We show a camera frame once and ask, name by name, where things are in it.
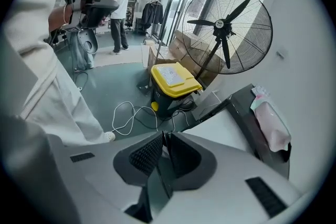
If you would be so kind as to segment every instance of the black jacket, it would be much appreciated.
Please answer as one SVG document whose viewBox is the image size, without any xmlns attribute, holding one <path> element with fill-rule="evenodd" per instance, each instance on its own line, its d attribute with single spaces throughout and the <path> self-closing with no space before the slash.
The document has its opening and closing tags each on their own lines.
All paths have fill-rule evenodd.
<svg viewBox="0 0 336 224">
<path fill-rule="evenodd" d="M 142 24 L 145 29 L 151 27 L 152 23 L 162 24 L 163 23 L 163 7 L 161 4 L 147 3 L 142 12 Z"/>
</svg>

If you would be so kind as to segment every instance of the white wall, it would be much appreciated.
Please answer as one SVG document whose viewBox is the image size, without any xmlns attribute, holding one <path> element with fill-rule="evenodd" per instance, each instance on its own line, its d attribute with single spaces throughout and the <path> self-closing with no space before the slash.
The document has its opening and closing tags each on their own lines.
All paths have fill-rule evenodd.
<svg viewBox="0 0 336 224">
<path fill-rule="evenodd" d="M 218 90 L 223 100 L 248 85 L 260 84 L 286 117 L 292 134 L 290 181 L 311 190 L 334 158 L 336 144 L 336 38 L 320 0 L 264 0 L 274 27 L 271 49 L 255 68 L 219 75 L 199 98 Z M 287 57 L 276 56 L 284 49 Z"/>
</svg>

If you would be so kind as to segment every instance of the yellow trash bin lid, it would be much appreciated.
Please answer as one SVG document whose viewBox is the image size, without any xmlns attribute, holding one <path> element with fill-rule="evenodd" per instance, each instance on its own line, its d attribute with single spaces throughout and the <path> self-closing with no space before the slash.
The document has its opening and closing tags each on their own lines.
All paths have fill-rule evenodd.
<svg viewBox="0 0 336 224">
<path fill-rule="evenodd" d="M 179 62 L 155 65 L 151 69 L 151 74 L 160 89 L 173 98 L 202 88 L 194 76 Z"/>
</svg>

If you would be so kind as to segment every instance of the trash bin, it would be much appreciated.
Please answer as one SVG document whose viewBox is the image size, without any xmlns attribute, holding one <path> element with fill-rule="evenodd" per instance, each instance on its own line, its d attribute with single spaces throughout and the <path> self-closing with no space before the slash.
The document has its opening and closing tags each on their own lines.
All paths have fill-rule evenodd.
<svg viewBox="0 0 336 224">
<path fill-rule="evenodd" d="M 159 117 L 169 117 L 183 100 L 202 86 L 179 62 L 155 65 L 151 69 L 153 92 L 151 106 Z"/>
</svg>

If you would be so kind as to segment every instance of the person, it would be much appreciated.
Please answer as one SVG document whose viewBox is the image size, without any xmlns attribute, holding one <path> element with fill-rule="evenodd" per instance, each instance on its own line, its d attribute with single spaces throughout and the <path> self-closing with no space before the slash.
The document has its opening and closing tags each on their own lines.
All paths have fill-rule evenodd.
<svg viewBox="0 0 336 224">
<path fill-rule="evenodd" d="M 104 133 L 53 49 L 44 42 L 49 33 L 68 23 L 71 5 L 54 8 L 56 0 L 14 0 L 3 24 L 8 43 L 37 77 L 20 117 L 38 124 L 66 146 L 106 143 Z"/>
<path fill-rule="evenodd" d="M 114 50 L 110 52 L 112 55 L 121 54 L 121 46 L 124 50 L 128 50 L 126 32 L 124 28 L 128 0 L 115 0 L 119 4 L 119 8 L 111 13 L 111 35 L 114 41 Z"/>
<path fill-rule="evenodd" d="M 61 0 L 59 6 L 64 7 L 66 5 L 65 0 Z M 94 68 L 93 55 L 89 54 L 80 45 L 80 40 L 78 38 L 78 32 L 67 33 L 67 39 L 69 42 L 71 55 L 74 58 L 73 64 L 75 65 L 74 72 L 79 73 L 85 71 L 86 69 Z"/>
</svg>

